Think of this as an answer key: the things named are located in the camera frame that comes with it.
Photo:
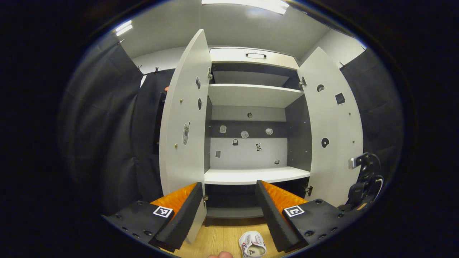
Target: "open cabinet door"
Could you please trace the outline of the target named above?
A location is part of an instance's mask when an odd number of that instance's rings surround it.
[[[331,58],[317,48],[298,69],[311,121],[312,159],[306,200],[323,199],[338,207],[357,182],[360,166],[348,160],[363,151],[360,113],[354,95]]]
[[[164,102],[159,136],[159,168],[164,195],[195,182],[202,182],[203,194],[205,192],[204,130],[210,67],[206,36],[200,29],[175,68]],[[201,200],[186,238],[188,243],[194,241],[206,213]]]

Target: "shoe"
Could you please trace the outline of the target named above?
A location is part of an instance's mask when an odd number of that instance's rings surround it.
[[[266,254],[266,246],[260,233],[249,231],[239,238],[239,246],[244,258],[259,258]]]

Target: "shelf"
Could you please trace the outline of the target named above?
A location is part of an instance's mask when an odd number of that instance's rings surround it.
[[[263,217],[261,207],[248,208],[212,208],[207,207],[207,218],[246,219]]]
[[[293,167],[261,169],[212,169],[204,174],[204,183],[211,185],[254,185],[257,180],[268,183],[309,177],[309,171]]]
[[[214,106],[286,108],[304,92],[253,84],[209,84],[208,95]]]

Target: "black foam pad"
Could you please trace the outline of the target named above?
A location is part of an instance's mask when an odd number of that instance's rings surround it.
[[[169,250],[168,248],[180,249],[183,241],[190,231],[201,201],[202,183],[198,182],[186,201],[183,203],[182,208],[180,208],[177,212],[174,219],[169,222],[169,224],[156,237],[156,240],[163,244],[160,246],[161,248],[166,250]]]
[[[171,220],[174,210],[136,201],[112,216],[102,217],[121,232],[149,243]]]
[[[361,212],[344,212],[321,199],[286,208],[282,214],[308,245],[329,238],[351,224]]]
[[[289,251],[293,246],[301,244],[304,240],[298,237],[295,231],[284,220],[260,180],[257,181],[255,195],[263,211],[277,251]]]

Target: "cabinet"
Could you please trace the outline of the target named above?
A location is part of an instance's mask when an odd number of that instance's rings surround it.
[[[209,50],[201,29],[186,47],[164,103],[162,190],[166,195],[204,183],[208,200],[203,198],[188,234],[192,242],[206,216],[262,216],[251,190],[257,180],[301,196],[313,185],[306,199],[345,203],[359,171],[349,169],[347,160],[362,154],[362,141],[354,96],[320,48],[298,66],[294,57],[267,50]]]

